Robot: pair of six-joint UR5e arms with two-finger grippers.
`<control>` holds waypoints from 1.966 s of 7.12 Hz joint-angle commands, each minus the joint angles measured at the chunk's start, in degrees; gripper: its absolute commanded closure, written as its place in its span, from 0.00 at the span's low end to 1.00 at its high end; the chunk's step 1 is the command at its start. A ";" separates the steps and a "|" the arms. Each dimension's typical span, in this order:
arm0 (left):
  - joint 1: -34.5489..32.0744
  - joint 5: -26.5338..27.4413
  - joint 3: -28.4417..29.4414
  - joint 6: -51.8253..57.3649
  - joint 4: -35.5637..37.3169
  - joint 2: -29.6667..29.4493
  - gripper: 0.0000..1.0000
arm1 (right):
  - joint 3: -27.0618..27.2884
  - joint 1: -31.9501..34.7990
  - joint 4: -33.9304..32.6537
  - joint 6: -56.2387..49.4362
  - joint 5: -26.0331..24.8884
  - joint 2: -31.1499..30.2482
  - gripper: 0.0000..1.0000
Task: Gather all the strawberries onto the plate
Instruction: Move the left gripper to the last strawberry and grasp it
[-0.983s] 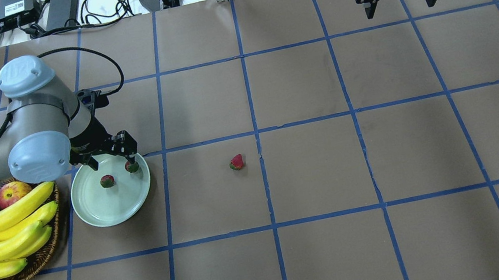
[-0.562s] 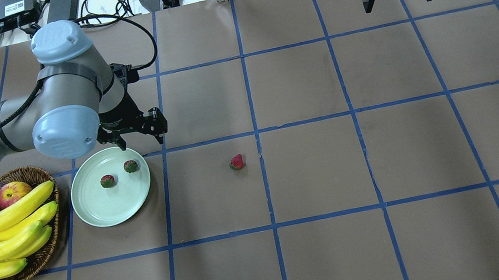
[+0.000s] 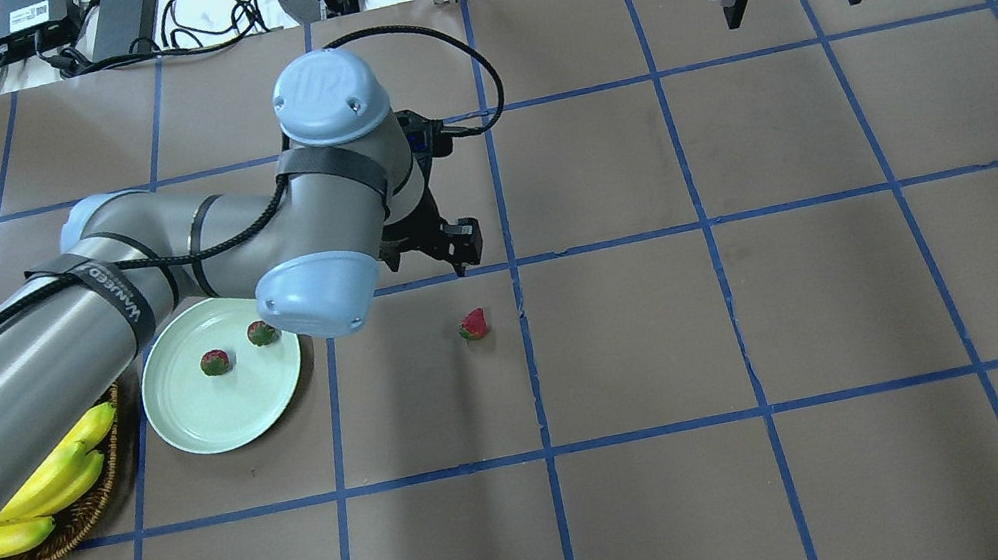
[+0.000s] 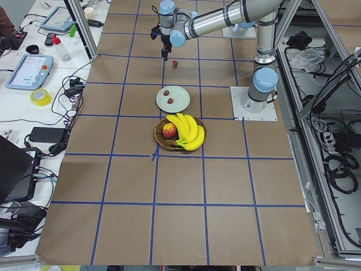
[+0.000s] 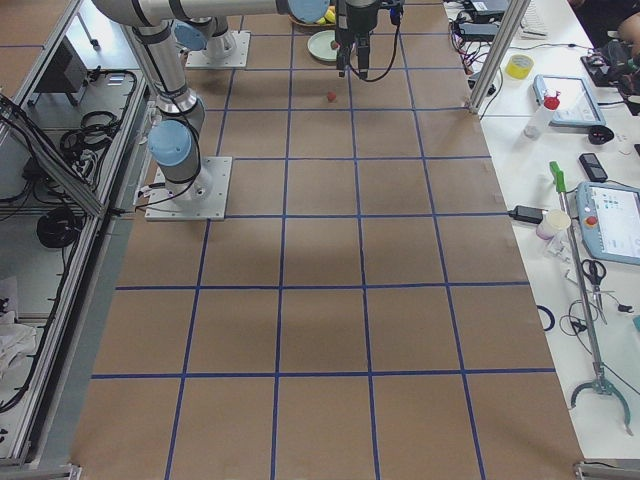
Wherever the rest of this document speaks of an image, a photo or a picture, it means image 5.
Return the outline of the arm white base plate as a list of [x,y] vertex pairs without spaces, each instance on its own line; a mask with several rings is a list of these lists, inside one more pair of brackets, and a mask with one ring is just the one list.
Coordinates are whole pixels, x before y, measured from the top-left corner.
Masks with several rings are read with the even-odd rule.
[[186,60],[188,69],[227,70],[245,68],[251,33],[247,30],[228,30],[212,37],[204,50],[191,51]]
[[189,190],[178,196],[177,185],[154,189],[149,198],[150,207],[145,209],[148,221],[199,221],[225,219],[229,185],[232,172],[231,157],[203,157],[201,171]]

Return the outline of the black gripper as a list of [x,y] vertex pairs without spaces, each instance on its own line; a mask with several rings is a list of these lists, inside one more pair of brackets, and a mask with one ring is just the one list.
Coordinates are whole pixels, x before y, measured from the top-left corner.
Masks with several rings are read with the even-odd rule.
[[370,37],[378,24],[380,10],[389,11],[391,23],[400,24],[404,2],[396,0],[346,0],[336,2],[336,69],[340,78],[349,67],[349,46],[356,45],[357,75],[367,78],[370,66]]

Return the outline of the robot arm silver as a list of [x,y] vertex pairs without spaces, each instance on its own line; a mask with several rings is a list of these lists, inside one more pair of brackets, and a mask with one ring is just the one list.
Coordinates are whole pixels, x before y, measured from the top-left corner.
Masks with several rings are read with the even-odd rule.
[[229,38],[227,19],[234,15],[287,15],[313,23],[336,13],[337,69],[352,70],[368,81],[370,37],[378,14],[388,11],[400,26],[401,1],[97,1],[95,7],[119,24],[153,86],[161,120],[152,127],[148,149],[164,176],[159,205],[200,208],[213,185],[200,153],[204,104],[190,88],[174,35],[181,27],[196,39]]

